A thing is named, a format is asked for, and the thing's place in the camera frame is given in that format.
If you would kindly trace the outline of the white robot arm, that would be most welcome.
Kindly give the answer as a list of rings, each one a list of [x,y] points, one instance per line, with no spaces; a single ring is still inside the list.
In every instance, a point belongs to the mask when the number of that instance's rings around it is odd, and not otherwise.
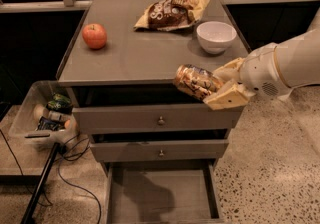
[[[286,100],[299,87],[320,83],[320,10],[305,33],[269,43],[213,71],[223,86],[203,102],[213,110],[246,105],[256,95]]]

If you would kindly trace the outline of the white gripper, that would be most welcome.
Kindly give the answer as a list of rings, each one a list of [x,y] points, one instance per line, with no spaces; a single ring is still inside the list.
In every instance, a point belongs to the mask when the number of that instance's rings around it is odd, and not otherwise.
[[[252,51],[215,69],[213,74],[226,82],[203,102],[213,110],[229,109],[248,104],[255,95],[285,100],[293,91],[280,75],[275,43]]]

